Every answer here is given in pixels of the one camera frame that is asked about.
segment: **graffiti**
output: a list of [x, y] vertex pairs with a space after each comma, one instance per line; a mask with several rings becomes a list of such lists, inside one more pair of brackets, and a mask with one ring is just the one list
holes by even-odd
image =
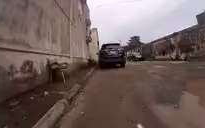
[[25, 60], [18, 70], [15, 65], [9, 67], [9, 79], [16, 82], [35, 80], [38, 76], [34, 63], [31, 60]]

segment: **road surface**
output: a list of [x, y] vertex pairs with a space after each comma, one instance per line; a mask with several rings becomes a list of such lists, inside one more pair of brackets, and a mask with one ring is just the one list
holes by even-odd
[[205, 62], [97, 70], [60, 128], [205, 128]]

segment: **sidewalk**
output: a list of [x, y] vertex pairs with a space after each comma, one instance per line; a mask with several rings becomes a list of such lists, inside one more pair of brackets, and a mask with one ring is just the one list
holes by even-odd
[[31, 128], [72, 86], [80, 82], [90, 67], [71, 75], [66, 84], [45, 84], [0, 103], [0, 127]]

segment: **car bumper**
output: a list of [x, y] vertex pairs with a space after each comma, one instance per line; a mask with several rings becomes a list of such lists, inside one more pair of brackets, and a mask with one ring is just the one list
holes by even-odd
[[125, 58], [100, 58], [99, 63], [126, 63]]

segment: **tree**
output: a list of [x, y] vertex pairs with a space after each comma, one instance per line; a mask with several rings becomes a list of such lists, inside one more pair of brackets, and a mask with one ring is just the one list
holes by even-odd
[[132, 36], [128, 42], [128, 45], [141, 46], [140, 37]]

